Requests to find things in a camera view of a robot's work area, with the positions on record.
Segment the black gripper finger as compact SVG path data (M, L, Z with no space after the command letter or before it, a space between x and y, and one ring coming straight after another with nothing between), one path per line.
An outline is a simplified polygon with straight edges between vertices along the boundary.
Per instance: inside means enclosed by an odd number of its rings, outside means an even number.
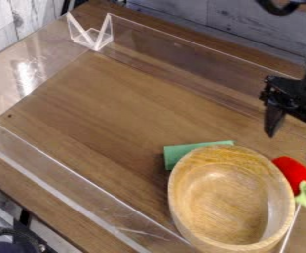
M264 102L263 131L268 137L274 137L285 120L286 111L271 100Z

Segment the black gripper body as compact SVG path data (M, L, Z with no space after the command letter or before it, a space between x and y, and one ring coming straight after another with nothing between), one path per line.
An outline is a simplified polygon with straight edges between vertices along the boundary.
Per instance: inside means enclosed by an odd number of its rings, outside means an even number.
M259 99L274 101L291 115L306 123L306 77L302 80L267 75Z

